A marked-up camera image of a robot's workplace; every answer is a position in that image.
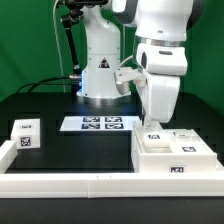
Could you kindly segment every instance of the table surface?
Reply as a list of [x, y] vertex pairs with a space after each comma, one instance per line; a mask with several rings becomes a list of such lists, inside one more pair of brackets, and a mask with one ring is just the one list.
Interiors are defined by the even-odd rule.
[[[136, 116], [141, 104], [94, 106], [70, 94], [14, 94], [0, 103], [0, 143], [15, 119], [41, 119], [41, 148], [20, 150], [7, 173], [133, 172], [130, 131], [60, 132], [64, 116]], [[169, 129], [194, 129], [224, 161], [224, 117], [180, 94]], [[220, 223], [223, 198], [0, 199], [1, 223]]]

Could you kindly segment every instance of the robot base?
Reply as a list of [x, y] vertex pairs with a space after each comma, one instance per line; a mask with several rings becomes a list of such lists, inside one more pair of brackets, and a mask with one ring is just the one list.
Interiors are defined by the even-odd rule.
[[123, 95], [123, 96], [117, 97], [117, 98], [101, 98], [101, 97], [91, 98], [88, 96], [84, 96], [78, 92], [77, 100], [79, 102], [98, 105], [98, 106], [101, 106], [101, 105], [112, 106], [112, 105], [118, 105], [118, 104], [130, 102], [131, 101], [131, 93], [128, 93], [126, 95]]

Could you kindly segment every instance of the cable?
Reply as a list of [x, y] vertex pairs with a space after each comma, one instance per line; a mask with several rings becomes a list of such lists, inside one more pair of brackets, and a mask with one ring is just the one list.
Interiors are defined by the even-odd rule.
[[59, 43], [58, 29], [57, 29], [57, 22], [56, 22], [56, 7], [57, 7], [59, 1], [60, 0], [55, 0], [55, 4], [54, 4], [54, 7], [53, 7], [53, 22], [54, 22], [54, 33], [55, 33], [57, 50], [58, 50], [61, 76], [64, 76], [63, 60], [62, 60], [62, 55], [61, 55], [61, 47], [60, 47], [60, 43]]
[[44, 82], [34, 82], [34, 83], [28, 83], [26, 85], [23, 85], [21, 86], [17, 91], [16, 93], [19, 93], [22, 89], [24, 89], [25, 87], [27, 86], [33, 86], [33, 85], [37, 85], [37, 86], [40, 86], [40, 85], [47, 85], [47, 86], [71, 86], [70, 84], [62, 84], [62, 83], [44, 83]]
[[40, 83], [52, 82], [52, 81], [57, 81], [57, 80], [65, 80], [65, 79], [69, 79], [69, 76], [59, 76], [59, 77], [53, 77], [53, 78], [41, 80], [40, 82], [33, 84], [33, 86], [30, 87], [27, 92], [28, 93], [32, 92], [36, 87], [38, 87], [40, 85]]
[[127, 61], [131, 60], [133, 58], [133, 56], [129, 56], [128, 58], [126, 58], [124, 61], [121, 62], [121, 64], [119, 65], [119, 67], [121, 68]]

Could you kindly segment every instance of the black label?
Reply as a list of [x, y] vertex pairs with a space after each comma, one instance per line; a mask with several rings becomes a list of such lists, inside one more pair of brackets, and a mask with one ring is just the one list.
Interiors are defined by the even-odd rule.
[[159, 135], [148, 135], [149, 139], [160, 139]]
[[100, 117], [84, 117], [83, 122], [100, 122]]
[[21, 137], [20, 143], [21, 143], [21, 147], [31, 146], [31, 138], [30, 137]]
[[196, 149], [194, 147], [182, 147], [184, 152], [196, 152]]
[[184, 166], [173, 166], [173, 167], [170, 167], [170, 172], [171, 173], [184, 173], [185, 167]]
[[105, 122], [122, 122], [122, 117], [105, 117]]
[[85, 130], [100, 129], [100, 124], [83, 124], [82, 129]]
[[31, 128], [32, 125], [23, 125], [22, 128], [26, 129], [26, 128]]
[[105, 124], [105, 129], [120, 130], [120, 129], [124, 129], [124, 125], [123, 124]]
[[101, 62], [100, 65], [99, 65], [99, 68], [110, 68], [110, 66], [109, 66], [108, 61], [107, 61], [106, 58], [104, 58], [104, 59], [102, 60], [102, 62]]

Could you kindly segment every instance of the white cube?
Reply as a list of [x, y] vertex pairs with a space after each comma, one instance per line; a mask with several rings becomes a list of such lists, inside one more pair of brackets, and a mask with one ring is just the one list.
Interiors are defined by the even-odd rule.
[[40, 119], [15, 120], [11, 140], [17, 149], [40, 148]]

